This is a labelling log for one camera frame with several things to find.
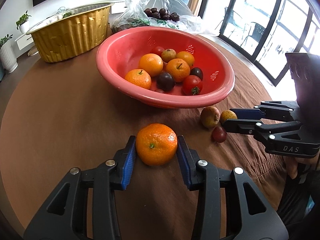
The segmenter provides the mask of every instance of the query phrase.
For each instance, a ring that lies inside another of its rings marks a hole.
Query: black door frame
[[[281,5],[281,1],[282,0],[276,0],[275,6],[273,8],[272,14],[270,16],[269,22],[267,24],[267,27],[264,31],[264,33],[262,34],[262,37],[254,51],[254,53],[252,55],[250,55],[247,51],[245,51],[243,48],[241,48],[238,44],[236,44],[235,42],[233,42],[232,40],[230,40],[229,38],[227,38],[226,36],[222,35],[221,33],[224,32],[228,21],[229,21],[229,17],[232,13],[233,7],[236,3],[236,0],[230,0],[229,6],[227,8],[227,11],[225,13],[224,19],[222,21],[222,25],[220,28],[220,34],[219,34],[219,38],[221,40],[223,40],[224,42],[226,42],[227,44],[229,44],[230,46],[232,46],[233,48],[235,48],[237,51],[239,51],[242,55],[244,55],[251,63],[253,63],[270,81],[271,83],[276,86],[278,85],[278,83],[282,80],[282,78],[284,77],[284,75],[287,73],[287,71],[289,70],[289,67],[287,65],[284,66],[284,68],[281,70],[280,74],[274,78],[269,72],[268,70],[266,70],[266,68],[264,68],[257,60],[257,56],[260,53],[260,51],[263,48],[263,45],[265,44],[271,29],[273,27],[274,22],[276,21],[276,17],[278,14],[278,11],[280,9],[280,5]],[[199,16],[201,16],[203,18],[204,12],[206,10],[208,4],[208,0],[202,0],[201,6],[200,6],[200,10],[199,10]],[[299,52],[300,49],[303,47],[303,43],[305,41],[305,38],[308,34],[309,28],[310,28],[310,24],[312,21],[312,11],[311,9],[309,9],[308,11],[308,16],[307,16],[307,20],[304,26],[304,29],[302,31],[302,34],[299,38],[298,44],[296,46],[296,48],[294,49],[294,52]]]

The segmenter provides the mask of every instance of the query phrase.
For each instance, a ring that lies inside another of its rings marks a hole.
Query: drawer
[[[127,7],[125,6],[125,2],[116,2],[111,6],[111,14],[114,13],[123,13]]]
[[[30,43],[33,43],[33,39],[31,34],[29,35],[23,35],[19,39],[17,39],[17,44],[20,50],[22,50],[24,47],[28,46]]]

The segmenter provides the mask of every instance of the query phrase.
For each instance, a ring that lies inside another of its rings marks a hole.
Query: triangular cutout
[[[266,212],[266,207],[262,203],[261,199],[257,196],[249,183],[243,184],[245,197],[247,199],[247,205],[250,215],[260,214]]]
[[[66,183],[62,186],[53,200],[50,202],[47,207],[47,212],[62,216],[65,211],[67,198],[69,194],[70,184]]]
[[[292,140],[301,140],[300,136],[297,133],[282,135],[281,137],[286,139],[292,139]]]

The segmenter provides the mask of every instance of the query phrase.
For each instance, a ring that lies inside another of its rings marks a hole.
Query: sliding glass door
[[[290,78],[286,52],[320,54],[320,25],[305,0],[203,0],[199,15],[275,86]]]

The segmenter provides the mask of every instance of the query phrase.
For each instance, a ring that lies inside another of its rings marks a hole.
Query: tomato calyx
[[[195,95],[197,95],[199,93],[200,93],[200,89],[197,86],[195,86],[194,88],[191,89],[191,94],[193,96],[195,96]]]

